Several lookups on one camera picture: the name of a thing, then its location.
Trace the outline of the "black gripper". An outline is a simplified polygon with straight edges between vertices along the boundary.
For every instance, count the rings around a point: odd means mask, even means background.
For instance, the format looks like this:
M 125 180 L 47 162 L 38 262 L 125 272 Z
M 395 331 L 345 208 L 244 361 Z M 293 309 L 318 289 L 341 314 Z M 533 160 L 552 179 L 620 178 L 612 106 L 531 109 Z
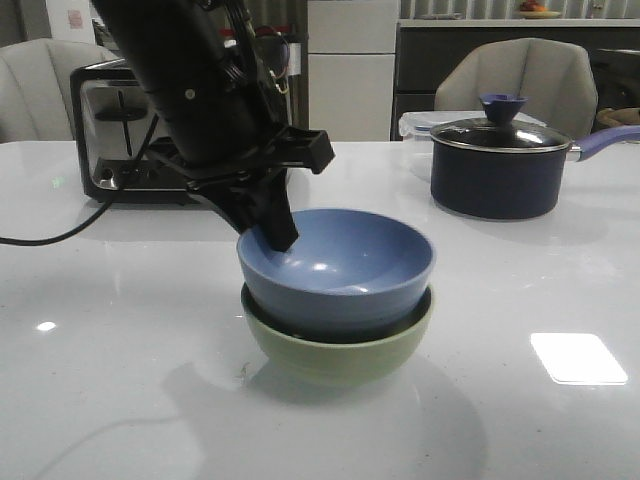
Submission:
M 300 165 L 300 130 L 285 125 L 172 125 L 147 156 L 180 174 L 188 195 L 238 234 L 259 226 L 272 250 L 298 239 L 287 194 L 288 169 Z

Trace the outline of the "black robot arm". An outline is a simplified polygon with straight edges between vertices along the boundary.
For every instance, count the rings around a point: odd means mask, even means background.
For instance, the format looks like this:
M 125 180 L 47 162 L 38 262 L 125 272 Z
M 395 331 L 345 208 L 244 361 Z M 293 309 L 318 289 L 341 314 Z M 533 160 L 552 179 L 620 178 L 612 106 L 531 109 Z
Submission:
M 94 4 L 159 118 L 174 152 L 153 148 L 237 232 L 268 245 L 296 241 L 278 157 L 286 114 L 254 51 L 240 1 Z

